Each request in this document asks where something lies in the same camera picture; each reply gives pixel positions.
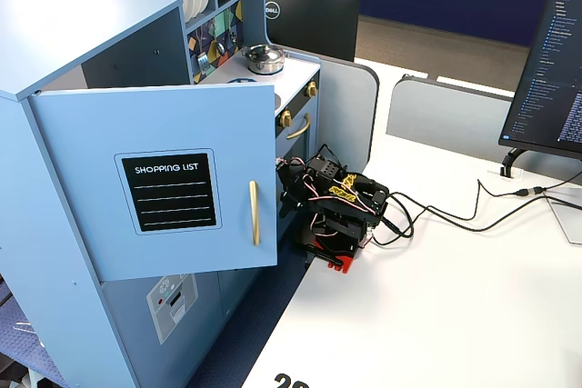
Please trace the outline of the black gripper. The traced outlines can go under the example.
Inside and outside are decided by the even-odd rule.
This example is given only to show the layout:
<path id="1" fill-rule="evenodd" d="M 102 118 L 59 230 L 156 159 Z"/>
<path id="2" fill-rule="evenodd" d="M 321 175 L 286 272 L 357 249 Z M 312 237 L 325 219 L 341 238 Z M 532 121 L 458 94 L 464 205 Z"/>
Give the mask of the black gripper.
<path id="1" fill-rule="evenodd" d="M 317 197 L 316 189 L 309 183 L 306 173 L 306 163 L 301 158 L 278 158 L 276 172 L 282 185 L 280 194 L 281 207 L 278 213 L 285 218 L 311 198 Z"/>

